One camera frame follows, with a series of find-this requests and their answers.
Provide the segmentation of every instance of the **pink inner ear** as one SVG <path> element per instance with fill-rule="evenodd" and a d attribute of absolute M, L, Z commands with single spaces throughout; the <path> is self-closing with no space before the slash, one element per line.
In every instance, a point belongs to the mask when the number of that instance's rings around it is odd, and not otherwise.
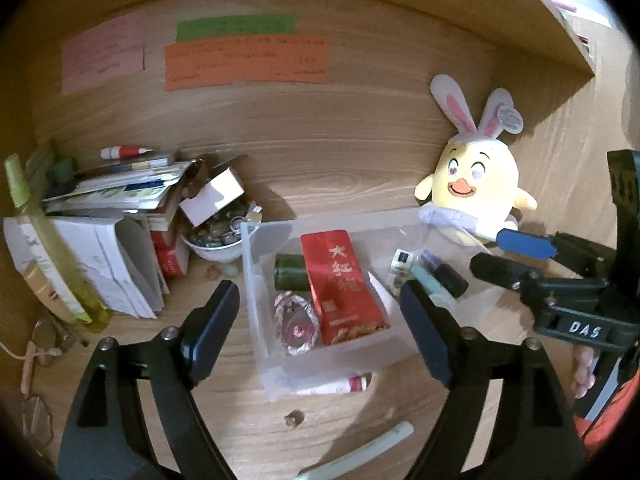
<path fill-rule="evenodd" d="M 460 104 L 456 101 L 456 98 L 453 97 L 453 95 L 447 95 L 447 106 L 449 107 L 449 110 L 451 110 L 453 116 L 465 125 L 465 130 L 468 134 L 474 134 L 478 131 L 476 130 L 476 125 L 473 124 L 465 115 Z"/>
<path fill-rule="evenodd" d="M 495 107 L 494 114 L 491 117 L 489 124 L 487 124 L 486 128 L 484 129 L 484 132 L 481 132 L 482 135 L 484 135 L 485 137 L 492 138 L 494 136 L 495 131 L 498 129 L 498 127 L 500 127 L 500 123 L 498 122 L 498 108 L 500 108 L 503 104 L 504 103 L 500 103 L 497 105 L 497 107 Z"/>

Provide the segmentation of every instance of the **red clothing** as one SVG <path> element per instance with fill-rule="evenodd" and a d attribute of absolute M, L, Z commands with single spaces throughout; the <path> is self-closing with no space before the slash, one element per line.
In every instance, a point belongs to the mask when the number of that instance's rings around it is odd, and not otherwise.
<path fill-rule="evenodd" d="M 625 384 L 618 394 L 612 399 L 607 406 L 607 409 L 600 416 L 591 431 L 584 439 L 584 446 L 587 448 L 588 456 L 591 456 L 596 452 L 602 444 L 610 437 L 613 430 L 618 425 L 620 418 L 626 412 L 629 404 L 636 396 L 638 387 L 640 385 L 640 371 L 636 373 L 635 377 Z M 590 426 L 588 420 L 584 420 L 574 415 L 575 427 L 578 430 L 578 435 L 582 436 L 587 428 Z"/>

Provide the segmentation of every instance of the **red tea packet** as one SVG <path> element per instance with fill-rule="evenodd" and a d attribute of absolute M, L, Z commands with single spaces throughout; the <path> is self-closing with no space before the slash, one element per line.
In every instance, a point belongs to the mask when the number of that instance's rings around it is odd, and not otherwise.
<path fill-rule="evenodd" d="M 300 240 L 322 342 L 332 345 L 386 328 L 347 231 L 306 234 Z"/>

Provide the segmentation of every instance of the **orange beak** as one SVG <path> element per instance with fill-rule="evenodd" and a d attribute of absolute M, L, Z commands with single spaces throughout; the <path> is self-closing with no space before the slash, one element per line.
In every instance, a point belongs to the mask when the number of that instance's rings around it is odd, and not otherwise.
<path fill-rule="evenodd" d="M 449 182 L 447 189 L 453 196 L 459 196 L 460 198 L 468 198 L 475 195 L 476 188 L 470 186 L 464 178 L 459 178 L 455 182 Z"/>

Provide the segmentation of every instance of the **teal marker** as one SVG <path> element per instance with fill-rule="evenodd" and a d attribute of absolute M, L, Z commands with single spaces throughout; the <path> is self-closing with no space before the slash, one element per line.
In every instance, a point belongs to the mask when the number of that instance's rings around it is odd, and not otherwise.
<path fill-rule="evenodd" d="M 411 267 L 411 273 L 416 280 L 420 282 L 422 288 L 429 295 L 429 299 L 433 301 L 435 306 L 446 308 L 449 310 L 457 302 L 455 298 L 449 293 L 449 291 L 442 286 L 442 284 L 436 280 L 433 275 L 420 266 L 414 265 Z"/>

